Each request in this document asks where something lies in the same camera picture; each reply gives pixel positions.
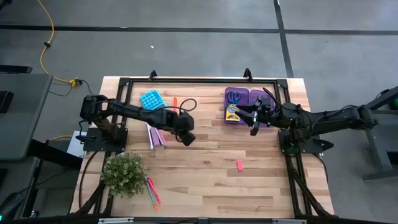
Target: orange marker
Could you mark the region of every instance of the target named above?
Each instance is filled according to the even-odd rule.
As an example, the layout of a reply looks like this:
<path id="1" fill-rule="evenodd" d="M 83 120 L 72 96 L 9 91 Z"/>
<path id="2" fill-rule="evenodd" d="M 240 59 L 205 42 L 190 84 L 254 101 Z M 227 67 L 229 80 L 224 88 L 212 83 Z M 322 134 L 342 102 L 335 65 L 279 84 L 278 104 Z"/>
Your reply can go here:
<path id="1" fill-rule="evenodd" d="M 176 97 L 174 97 L 173 106 L 177 107 L 177 99 L 176 99 Z"/>

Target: wooden tabletop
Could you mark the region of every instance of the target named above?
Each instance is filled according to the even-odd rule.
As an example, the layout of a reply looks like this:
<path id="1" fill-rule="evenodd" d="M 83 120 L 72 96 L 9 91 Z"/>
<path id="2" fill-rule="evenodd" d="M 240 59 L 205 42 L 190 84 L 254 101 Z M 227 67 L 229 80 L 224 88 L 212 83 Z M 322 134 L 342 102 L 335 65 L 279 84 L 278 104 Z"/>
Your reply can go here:
<path id="1" fill-rule="evenodd" d="M 104 77 L 100 94 L 115 98 L 120 77 Z M 291 102 L 309 110 L 304 80 L 287 79 Z M 127 152 L 143 156 L 149 177 L 154 181 L 162 204 L 155 212 L 145 191 L 133 198 L 115 197 L 114 217 L 229 217 L 229 218 L 290 218 L 294 217 L 284 156 L 280 153 L 277 128 L 261 128 L 250 136 L 250 128 L 225 124 L 224 91 L 226 87 L 274 91 L 271 85 L 227 83 L 135 83 L 130 104 L 140 105 L 139 96 L 158 90 L 168 105 L 194 98 L 197 108 L 190 112 L 195 120 L 195 142 L 189 147 L 167 134 L 168 146 L 151 151 L 146 124 L 127 120 L 129 130 Z M 191 102 L 184 105 L 191 107 Z M 90 154 L 86 155 L 80 173 Z M 83 203 L 98 185 L 104 153 L 99 152 L 89 164 L 83 181 Z M 328 184 L 322 163 L 311 154 L 303 154 L 308 188 L 324 208 L 333 213 Z M 238 172 L 236 160 L 243 162 Z M 71 212 L 78 210 L 78 185 Z M 303 209 L 302 195 L 299 192 Z"/>

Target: green plant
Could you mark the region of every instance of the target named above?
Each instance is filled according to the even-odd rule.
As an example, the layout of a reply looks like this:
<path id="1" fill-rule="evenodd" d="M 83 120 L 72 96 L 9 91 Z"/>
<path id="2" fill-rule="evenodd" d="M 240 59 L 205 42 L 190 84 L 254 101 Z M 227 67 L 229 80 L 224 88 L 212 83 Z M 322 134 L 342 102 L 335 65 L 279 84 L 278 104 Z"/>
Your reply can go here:
<path id="1" fill-rule="evenodd" d="M 101 179 L 104 180 L 111 195 L 132 197 L 143 193 L 146 186 L 146 172 L 140 154 L 122 153 L 106 161 Z"/>

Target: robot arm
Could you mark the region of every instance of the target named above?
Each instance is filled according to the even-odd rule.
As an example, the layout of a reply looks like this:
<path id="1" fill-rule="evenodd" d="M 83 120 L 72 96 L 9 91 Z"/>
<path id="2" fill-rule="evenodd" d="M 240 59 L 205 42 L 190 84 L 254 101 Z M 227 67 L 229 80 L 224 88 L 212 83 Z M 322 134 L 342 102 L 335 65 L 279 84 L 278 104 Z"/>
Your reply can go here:
<path id="1" fill-rule="evenodd" d="M 145 110 L 143 107 L 125 105 L 116 99 L 108 99 L 103 95 L 86 96 L 83 100 L 80 116 L 88 122 L 93 122 L 102 132 L 102 138 L 110 142 L 125 141 L 125 130 L 116 124 L 111 124 L 107 117 L 120 115 L 132 119 L 147 122 L 152 127 L 168 131 L 176 136 L 184 145 L 189 146 L 195 136 L 190 132 L 194 128 L 193 118 L 187 113 L 177 114 L 174 111 L 156 109 Z M 92 136 L 87 135 L 83 141 L 95 141 Z"/>
<path id="2" fill-rule="evenodd" d="M 272 99 L 258 98 L 253 105 L 238 105 L 241 110 L 236 114 L 248 125 L 253 126 L 251 135 L 255 136 L 259 130 L 259 124 L 264 123 L 268 126 L 274 126 L 283 129 L 283 137 L 286 144 L 293 144 L 296 148 L 304 150 L 307 141 L 319 134 L 330 133 L 342 129 L 366 129 L 377 125 L 372 111 L 365 106 L 348 105 L 336 111 L 324 111 L 321 113 L 311 113 L 303 110 L 301 105 L 293 103 L 284 103 L 283 105 L 276 101 L 268 90 L 264 88 L 273 101 L 276 103 L 272 110 Z M 330 142 L 322 141 L 322 151 L 333 147 Z"/>

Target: purple container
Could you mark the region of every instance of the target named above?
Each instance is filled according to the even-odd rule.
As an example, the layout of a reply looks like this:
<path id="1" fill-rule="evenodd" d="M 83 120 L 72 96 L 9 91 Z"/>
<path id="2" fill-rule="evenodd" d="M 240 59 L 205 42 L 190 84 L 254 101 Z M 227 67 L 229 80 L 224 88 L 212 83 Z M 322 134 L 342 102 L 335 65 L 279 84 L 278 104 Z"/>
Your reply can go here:
<path id="1" fill-rule="evenodd" d="M 249 95 L 250 92 L 248 89 L 246 88 L 235 88 L 235 87 L 227 87 L 225 89 L 225 96 L 224 96 L 224 122 L 227 124 L 240 124 L 240 125 L 246 125 L 245 122 L 243 122 L 242 120 L 240 121 L 227 121 L 225 120 L 225 116 L 226 116 L 226 107 L 228 104 L 231 104 L 228 100 L 228 93 L 230 91 L 234 91 L 235 93 L 240 93 L 241 94 L 241 98 L 238 101 L 238 104 L 248 104 L 249 103 Z"/>
<path id="2" fill-rule="evenodd" d="M 271 98 L 264 90 L 252 90 L 250 91 L 250 104 L 255 103 L 258 96 L 262 96 L 263 98 Z M 275 108 L 275 102 L 271 99 L 271 109 Z M 260 124 L 260 127 L 266 127 L 266 124 Z"/>

